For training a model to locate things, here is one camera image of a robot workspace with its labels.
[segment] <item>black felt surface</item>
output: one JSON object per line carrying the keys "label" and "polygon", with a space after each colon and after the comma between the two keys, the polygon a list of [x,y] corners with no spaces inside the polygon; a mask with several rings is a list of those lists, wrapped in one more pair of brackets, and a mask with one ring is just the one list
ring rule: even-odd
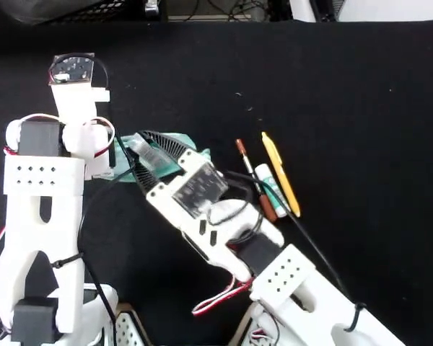
{"label": "black felt surface", "polygon": [[[46,69],[71,51],[96,52],[109,66],[122,134],[187,133],[220,169],[244,172],[234,139],[254,164],[267,162],[266,130],[304,224],[353,297],[408,345],[433,345],[433,22],[0,32],[0,227],[6,124],[56,111]],[[88,183],[86,195],[101,184]],[[323,271],[295,228],[279,226]],[[227,342],[248,306],[239,297],[191,316],[229,275],[204,263],[132,185],[98,202],[84,241],[102,281],[134,305],[157,344]],[[37,280],[43,269],[32,271],[30,290],[51,289]]]}

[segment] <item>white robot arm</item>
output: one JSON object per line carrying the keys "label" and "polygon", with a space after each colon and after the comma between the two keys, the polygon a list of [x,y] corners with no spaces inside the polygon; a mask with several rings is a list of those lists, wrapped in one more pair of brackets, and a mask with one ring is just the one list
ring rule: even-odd
{"label": "white robot arm", "polygon": [[[95,107],[95,101],[109,100],[109,91],[91,87],[91,58],[76,55],[55,67],[50,85],[59,116],[28,115],[6,131],[0,318],[9,334],[0,346],[85,346],[101,336],[103,345],[112,344],[105,305],[115,311],[117,293],[101,285],[102,301],[93,284],[84,284],[77,244],[84,181],[111,174],[108,149],[115,129]],[[61,75],[67,83],[55,81]],[[42,197],[52,200],[49,222],[40,217]],[[58,289],[48,297],[25,297],[25,279],[39,251],[52,264]]]}
{"label": "white robot arm", "polygon": [[[403,345],[368,310],[361,311],[362,306],[328,282],[293,244],[283,247],[281,232],[267,219],[257,228],[259,212],[252,205],[218,201],[227,185],[208,159],[189,148],[175,159],[183,175],[169,184],[158,182],[146,198],[210,265],[223,267],[242,283],[253,280],[255,328],[262,328],[277,345]],[[253,229],[241,247],[228,246]]]}

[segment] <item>glue stick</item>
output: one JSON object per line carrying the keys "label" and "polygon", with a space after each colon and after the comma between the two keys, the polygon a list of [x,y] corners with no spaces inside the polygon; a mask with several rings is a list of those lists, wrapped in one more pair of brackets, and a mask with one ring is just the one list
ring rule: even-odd
{"label": "glue stick", "polygon": [[[282,203],[286,206],[287,210],[290,210],[289,204],[287,204],[287,201],[284,198],[284,195],[282,195],[282,191],[279,188],[279,186],[276,183],[276,180],[273,177],[273,174],[271,173],[271,170],[269,169],[269,166],[267,164],[261,164],[255,168],[255,173],[257,174],[257,177],[259,180],[265,182],[268,184],[271,189],[274,190],[274,192],[279,196],[279,198],[282,200]],[[263,189],[266,191],[266,194],[269,198],[269,201],[271,202],[271,205],[273,206],[274,210],[276,211],[276,215],[278,218],[283,218],[285,215],[287,215],[286,211],[282,207],[282,205],[279,203],[279,201],[276,199],[276,197],[273,196],[271,191],[267,189],[265,186],[263,186]]]}

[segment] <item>yellow pencil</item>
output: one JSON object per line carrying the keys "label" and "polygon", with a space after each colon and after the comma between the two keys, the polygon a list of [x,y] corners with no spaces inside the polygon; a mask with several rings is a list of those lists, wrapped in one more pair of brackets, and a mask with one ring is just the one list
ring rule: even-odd
{"label": "yellow pencil", "polygon": [[263,141],[263,145],[265,146],[266,152],[268,153],[269,159],[273,164],[274,170],[276,171],[276,175],[281,183],[282,190],[286,195],[287,201],[289,202],[290,208],[294,212],[294,214],[299,218],[300,217],[300,206],[297,202],[297,199],[294,195],[294,190],[290,186],[289,180],[282,168],[282,160],[279,152],[277,151],[276,145],[274,142],[266,135],[265,132],[261,133],[261,140]]}

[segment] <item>cable tie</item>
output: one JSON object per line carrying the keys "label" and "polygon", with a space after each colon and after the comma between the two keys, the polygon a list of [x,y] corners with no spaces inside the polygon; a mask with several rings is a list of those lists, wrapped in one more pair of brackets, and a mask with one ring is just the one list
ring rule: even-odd
{"label": "cable tie", "polygon": [[345,328],[344,331],[351,333],[356,329],[356,325],[358,324],[359,315],[363,309],[366,309],[367,305],[365,303],[356,303],[354,304],[354,317],[351,326]]}
{"label": "cable tie", "polygon": [[75,260],[78,260],[79,258],[82,258],[83,255],[84,255],[84,253],[80,252],[80,253],[75,254],[74,256],[70,256],[66,259],[58,259],[57,261],[51,263],[51,267],[59,269],[59,268],[63,267],[64,265],[67,265],[70,262],[73,262]]}

